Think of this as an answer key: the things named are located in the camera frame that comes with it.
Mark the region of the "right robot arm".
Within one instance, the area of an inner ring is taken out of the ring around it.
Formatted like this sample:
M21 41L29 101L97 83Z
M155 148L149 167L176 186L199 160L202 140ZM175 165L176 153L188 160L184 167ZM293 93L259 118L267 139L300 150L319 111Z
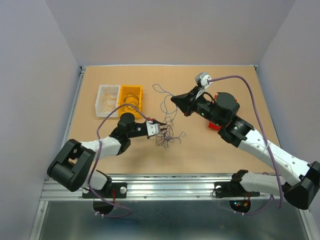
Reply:
M219 92L211 100L198 93L196 86L190 92L171 97L171 101L188 117L193 113L218 124L217 132L228 144L245 151L269 167L277 175L266 175L239 170L230 182L218 182L217 198L244 197L251 193L283 196L292 206L307 210L320 189L320 164L308 163L289 154L269 140L250 123L237 116L237 100L227 92Z

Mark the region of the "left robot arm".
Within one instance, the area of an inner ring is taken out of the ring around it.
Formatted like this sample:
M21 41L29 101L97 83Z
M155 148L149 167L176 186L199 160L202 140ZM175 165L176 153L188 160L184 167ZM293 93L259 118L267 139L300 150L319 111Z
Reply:
M92 164L101 158L121 155L131 145L132 138L150 138L166 129L165 123L154 118L138 123L132 113L124 113L117 127L105 138L87 142L69 139L49 165L47 175L70 192L92 188L100 197L106 197L111 193L111 178L98 170L90 173Z

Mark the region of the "red plastic bin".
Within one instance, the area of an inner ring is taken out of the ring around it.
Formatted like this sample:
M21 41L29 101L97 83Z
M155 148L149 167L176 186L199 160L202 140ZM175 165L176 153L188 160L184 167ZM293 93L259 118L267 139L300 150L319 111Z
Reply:
M216 100L217 99L217 97L218 97L218 92L214 95L214 100ZM218 125L218 124L216 124L216 123L213 123L213 122L209 122L208 123L208 128L209 129L212 129L212 130L215 130L215 131L219 131L220 129L221 129L221 126L220 125Z

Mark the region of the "yellow plastic bin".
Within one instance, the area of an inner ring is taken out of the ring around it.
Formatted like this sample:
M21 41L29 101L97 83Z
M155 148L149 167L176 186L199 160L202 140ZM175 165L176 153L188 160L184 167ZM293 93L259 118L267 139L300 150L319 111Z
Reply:
M125 106L118 109L118 116L124 113L131 113L136 119L141 119L143 87L141 85L121 85L118 106Z

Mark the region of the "white plastic bin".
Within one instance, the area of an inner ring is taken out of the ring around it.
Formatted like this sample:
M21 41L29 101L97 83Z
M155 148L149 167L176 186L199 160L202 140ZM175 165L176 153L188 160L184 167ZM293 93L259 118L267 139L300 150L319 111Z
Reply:
M107 117L118 107L121 85L100 85L95 101L97 118Z

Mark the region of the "aluminium front rail frame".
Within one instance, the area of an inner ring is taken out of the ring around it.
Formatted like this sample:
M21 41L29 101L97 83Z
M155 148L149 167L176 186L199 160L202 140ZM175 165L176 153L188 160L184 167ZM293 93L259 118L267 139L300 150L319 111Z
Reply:
M114 174L112 183L127 183L126 198L117 201L218 200L212 197L216 182L229 182L232 174ZM90 201L83 190L70 192L54 180L45 181L41 201Z

